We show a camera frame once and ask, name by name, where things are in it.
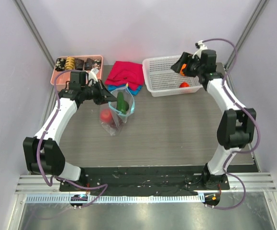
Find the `green avocado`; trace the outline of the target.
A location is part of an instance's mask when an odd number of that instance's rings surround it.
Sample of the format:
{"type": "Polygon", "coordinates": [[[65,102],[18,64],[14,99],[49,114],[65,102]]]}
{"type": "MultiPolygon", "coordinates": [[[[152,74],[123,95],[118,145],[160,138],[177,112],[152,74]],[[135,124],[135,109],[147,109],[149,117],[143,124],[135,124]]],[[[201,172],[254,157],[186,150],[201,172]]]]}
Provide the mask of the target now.
{"type": "Polygon", "coordinates": [[[125,101],[124,105],[125,105],[125,110],[128,111],[129,110],[129,104],[125,101]]]}

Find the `purple grape bunch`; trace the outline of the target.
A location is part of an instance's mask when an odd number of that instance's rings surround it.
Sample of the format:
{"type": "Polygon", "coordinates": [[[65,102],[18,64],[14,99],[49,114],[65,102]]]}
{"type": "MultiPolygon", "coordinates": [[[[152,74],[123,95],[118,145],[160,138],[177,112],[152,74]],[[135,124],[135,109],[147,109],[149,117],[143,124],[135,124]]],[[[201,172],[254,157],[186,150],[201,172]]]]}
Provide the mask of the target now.
{"type": "Polygon", "coordinates": [[[120,117],[117,117],[116,119],[112,119],[109,122],[109,128],[112,129],[113,131],[118,131],[122,128],[124,122],[120,117]]]}

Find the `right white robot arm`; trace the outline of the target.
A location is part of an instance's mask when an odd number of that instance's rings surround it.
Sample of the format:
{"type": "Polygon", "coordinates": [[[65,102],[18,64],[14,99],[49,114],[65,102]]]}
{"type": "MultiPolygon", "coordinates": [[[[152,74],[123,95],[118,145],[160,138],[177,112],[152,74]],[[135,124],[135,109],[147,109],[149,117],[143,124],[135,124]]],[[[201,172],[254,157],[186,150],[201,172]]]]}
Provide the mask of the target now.
{"type": "Polygon", "coordinates": [[[223,74],[217,71],[216,58],[216,52],[209,49],[196,54],[183,52],[171,66],[182,76],[197,77],[222,111],[217,129],[218,147],[201,173],[201,183],[206,189],[225,181],[226,170],[234,156],[252,142],[256,119],[255,109],[241,104],[224,82],[223,74]]]}

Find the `clear zip top bag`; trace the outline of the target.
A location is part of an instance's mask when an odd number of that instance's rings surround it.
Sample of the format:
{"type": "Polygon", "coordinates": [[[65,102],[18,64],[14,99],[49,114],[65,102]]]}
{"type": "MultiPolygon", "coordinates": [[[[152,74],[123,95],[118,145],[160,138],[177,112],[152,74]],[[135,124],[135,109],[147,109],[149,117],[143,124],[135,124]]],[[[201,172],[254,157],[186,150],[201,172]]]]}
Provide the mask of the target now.
{"type": "MultiPolygon", "coordinates": [[[[109,108],[111,110],[113,119],[120,117],[125,125],[127,123],[128,118],[135,112],[135,100],[134,100],[134,96],[131,93],[130,87],[127,84],[118,86],[118,87],[113,87],[113,86],[109,85],[109,91],[116,98],[117,98],[118,92],[122,92],[124,95],[124,100],[129,104],[129,110],[127,111],[126,114],[122,114],[121,112],[119,112],[116,109],[116,105],[117,105],[117,101],[116,101],[116,102],[109,102],[108,104],[101,105],[100,112],[103,109],[109,108]]],[[[118,131],[113,131],[112,129],[109,128],[109,124],[103,123],[101,121],[100,121],[100,124],[111,136],[117,135],[122,129],[121,128],[118,131]]]]}

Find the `orange fruit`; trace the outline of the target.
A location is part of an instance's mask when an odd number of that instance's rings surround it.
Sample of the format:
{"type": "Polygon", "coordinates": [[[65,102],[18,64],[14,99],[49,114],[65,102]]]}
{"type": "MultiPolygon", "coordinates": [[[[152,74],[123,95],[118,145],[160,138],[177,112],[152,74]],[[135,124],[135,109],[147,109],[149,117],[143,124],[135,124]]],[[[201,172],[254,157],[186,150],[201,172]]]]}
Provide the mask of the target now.
{"type": "Polygon", "coordinates": [[[180,74],[182,76],[186,76],[186,70],[187,70],[187,64],[183,64],[181,69],[180,69],[180,74]]]}

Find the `green cucumber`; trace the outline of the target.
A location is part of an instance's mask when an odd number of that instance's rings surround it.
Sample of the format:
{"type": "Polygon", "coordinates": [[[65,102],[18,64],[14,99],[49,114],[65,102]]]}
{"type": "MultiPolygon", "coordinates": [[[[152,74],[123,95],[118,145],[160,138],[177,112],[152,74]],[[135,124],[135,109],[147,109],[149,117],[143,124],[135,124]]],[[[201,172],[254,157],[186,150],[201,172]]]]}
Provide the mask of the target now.
{"type": "Polygon", "coordinates": [[[116,109],[121,112],[122,114],[127,113],[127,106],[126,106],[126,101],[124,100],[124,95],[122,92],[118,92],[117,94],[117,105],[116,109]]]}

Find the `red apple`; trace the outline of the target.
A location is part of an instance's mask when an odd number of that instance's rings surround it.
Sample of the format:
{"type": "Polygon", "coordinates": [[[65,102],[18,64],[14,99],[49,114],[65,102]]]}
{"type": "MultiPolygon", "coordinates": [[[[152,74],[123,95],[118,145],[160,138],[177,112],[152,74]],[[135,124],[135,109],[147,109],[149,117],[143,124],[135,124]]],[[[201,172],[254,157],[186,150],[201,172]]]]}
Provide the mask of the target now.
{"type": "Polygon", "coordinates": [[[103,109],[100,112],[100,121],[106,124],[111,124],[113,122],[113,117],[109,108],[103,109]]]}

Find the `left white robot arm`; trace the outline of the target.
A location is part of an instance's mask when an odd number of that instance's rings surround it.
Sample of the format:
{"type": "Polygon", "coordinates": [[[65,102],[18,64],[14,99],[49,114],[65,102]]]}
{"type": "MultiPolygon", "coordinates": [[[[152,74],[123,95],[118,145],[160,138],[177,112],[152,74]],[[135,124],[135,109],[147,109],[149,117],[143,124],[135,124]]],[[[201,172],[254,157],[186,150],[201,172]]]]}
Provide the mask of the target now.
{"type": "Polygon", "coordinates": [[[55,89],[56,103],[47,121],[33,137],[26,137],[23,141],[27,170],[42,175],[48,184],[47,175],[51,175],[69,180],[76,191],[86,188],[84,169],[66,161],[59,142],[71,117],[84,101],[92,100],[96,105],[117,101],[98,79],[98,71],[70,70],[66,88],[55,89]]]}

